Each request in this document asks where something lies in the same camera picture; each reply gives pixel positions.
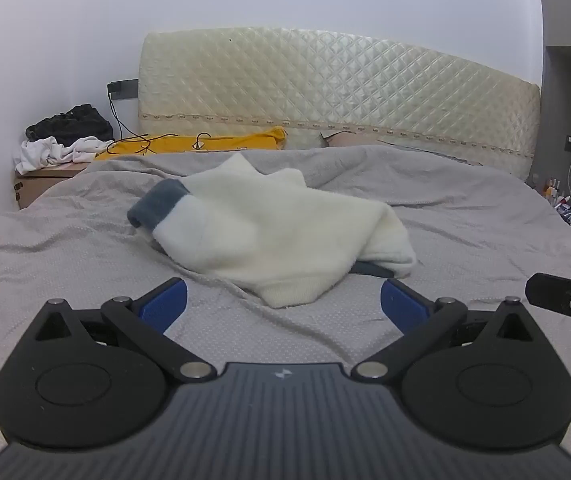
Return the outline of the white blue striped fleece sweater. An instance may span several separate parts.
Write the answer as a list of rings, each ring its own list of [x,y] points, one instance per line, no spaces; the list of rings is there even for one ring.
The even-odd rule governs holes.
[[[405,276],[417,262],[391,206],[310,188],[294,168],[261,174],[241,154],[157,182],[127,218],[182,268],[273,309],[310,304],[357,263]]]

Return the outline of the white clothes pile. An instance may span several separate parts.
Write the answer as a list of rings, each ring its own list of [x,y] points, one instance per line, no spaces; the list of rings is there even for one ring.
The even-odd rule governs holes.
[[[13,157],[16,174],[24,176],[44,168],[65,164],[87,164],[107,150],[110,141],[95,136],[77,139],[69,146],[58,142],[54,136],[35,141],[24,141]]]

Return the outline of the black clothes pile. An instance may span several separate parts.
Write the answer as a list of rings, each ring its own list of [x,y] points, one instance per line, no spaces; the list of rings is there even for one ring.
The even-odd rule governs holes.
[[[53,136],[58,144],[71,146],[88,136],[102,142],[110,141],[113,139],[113,127],[92,105],[82,104],[27,127],[25,136],[30,142]]]

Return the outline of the cardboard box nightstand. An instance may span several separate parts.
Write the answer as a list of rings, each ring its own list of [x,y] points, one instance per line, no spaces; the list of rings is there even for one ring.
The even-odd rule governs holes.
[[[25,209],[52,186],[68,180],[84,171],[89,164],[70,162],[62,166],[46,167],[14,176],[14,195],[18,208]]]

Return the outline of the pink pillow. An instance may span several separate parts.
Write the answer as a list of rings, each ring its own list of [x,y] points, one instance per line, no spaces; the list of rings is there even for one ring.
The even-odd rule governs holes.
[[[325,132],[322,133],[321,137],[329,148],[347,148],[348,146],[380,144],[379,139],[376,136],[372,136],[372,134],[348,130]]]

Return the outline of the cream quilted headboard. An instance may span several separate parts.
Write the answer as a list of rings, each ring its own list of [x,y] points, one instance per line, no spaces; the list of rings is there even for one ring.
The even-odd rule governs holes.
[[[143,133],[246,136],[282,127],[292,150],[350,131],[526,179],[535,84],[388,39],[264,27],[152,32],[139,64]]]

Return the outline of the black wall socket plate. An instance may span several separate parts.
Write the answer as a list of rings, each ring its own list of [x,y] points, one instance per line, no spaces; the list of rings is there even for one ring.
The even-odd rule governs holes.
[[[133,100],[139,96],[139,80],[123,79],[106,85],[107,95],[113,101]]]

